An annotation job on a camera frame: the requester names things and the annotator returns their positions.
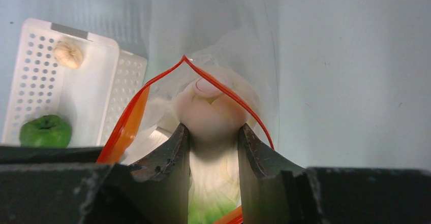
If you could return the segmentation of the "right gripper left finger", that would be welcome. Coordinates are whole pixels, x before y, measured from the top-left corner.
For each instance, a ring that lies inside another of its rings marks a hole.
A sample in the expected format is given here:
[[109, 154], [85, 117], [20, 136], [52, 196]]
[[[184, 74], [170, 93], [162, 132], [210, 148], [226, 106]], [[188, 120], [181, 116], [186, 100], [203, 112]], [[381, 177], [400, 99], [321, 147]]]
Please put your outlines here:
[[187, 223], [189, 132], [125, 166], [99, 147], [1, 147], [1, 223]]

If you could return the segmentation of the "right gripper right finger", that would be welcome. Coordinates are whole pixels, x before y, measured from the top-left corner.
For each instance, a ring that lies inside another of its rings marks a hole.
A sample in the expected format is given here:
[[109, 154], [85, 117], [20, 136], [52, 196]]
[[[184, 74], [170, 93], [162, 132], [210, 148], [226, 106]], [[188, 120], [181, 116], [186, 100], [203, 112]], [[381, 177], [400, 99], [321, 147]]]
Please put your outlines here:
[[430, 223], [430, 172], [302, 168], [248, 126], [238, 135], [244, 223]]

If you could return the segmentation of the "green pepper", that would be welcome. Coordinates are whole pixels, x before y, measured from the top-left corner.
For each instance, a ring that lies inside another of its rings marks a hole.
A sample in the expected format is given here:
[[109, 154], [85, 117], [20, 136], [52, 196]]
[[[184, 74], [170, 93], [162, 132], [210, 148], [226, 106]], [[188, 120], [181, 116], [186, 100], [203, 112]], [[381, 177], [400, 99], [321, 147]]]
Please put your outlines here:
[[22, 125], [19, 142], [22, 147], [66, 148], [71, 141], [72, 126], [58, 115], [49, 114]]

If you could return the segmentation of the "green bok choy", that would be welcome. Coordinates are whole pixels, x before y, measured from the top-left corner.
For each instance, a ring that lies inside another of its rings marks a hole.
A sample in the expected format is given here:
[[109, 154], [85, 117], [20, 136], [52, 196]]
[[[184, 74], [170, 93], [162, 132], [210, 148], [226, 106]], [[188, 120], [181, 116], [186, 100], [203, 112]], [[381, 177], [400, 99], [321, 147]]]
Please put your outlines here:
[[190, 135], [188, 223], [214, 223], [241, 205], [238, 133], [256, 121], [201, 77], [176, 96], [173, 111]]

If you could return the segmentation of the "small beige mushroom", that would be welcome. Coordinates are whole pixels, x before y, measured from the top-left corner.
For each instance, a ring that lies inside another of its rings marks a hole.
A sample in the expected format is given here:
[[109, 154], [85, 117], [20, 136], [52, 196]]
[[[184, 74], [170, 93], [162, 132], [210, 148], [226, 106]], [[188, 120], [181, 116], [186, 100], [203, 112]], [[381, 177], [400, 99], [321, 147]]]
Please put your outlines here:
[[80, 48], [70, 42], [60, 42], [53, 48], [57, 63], [69, 69], [78, 69], [84, 60]]

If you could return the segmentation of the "clear zip top bag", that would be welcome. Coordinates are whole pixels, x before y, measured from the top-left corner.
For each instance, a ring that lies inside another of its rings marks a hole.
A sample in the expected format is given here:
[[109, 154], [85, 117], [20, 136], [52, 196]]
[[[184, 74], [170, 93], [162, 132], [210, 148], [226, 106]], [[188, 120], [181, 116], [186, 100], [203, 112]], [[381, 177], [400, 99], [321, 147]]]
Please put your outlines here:
[[184, 126], [187, 222], [213, 223], [241, 205], [238, 137], [244, 125], [277, 148], [275, 64], [258, 32], [242, 26], [149, 80], [126, 106], [98, 162], [118, 163], [128, 149], [149, 156], [161, 143], [145, 143], [144, 136]]

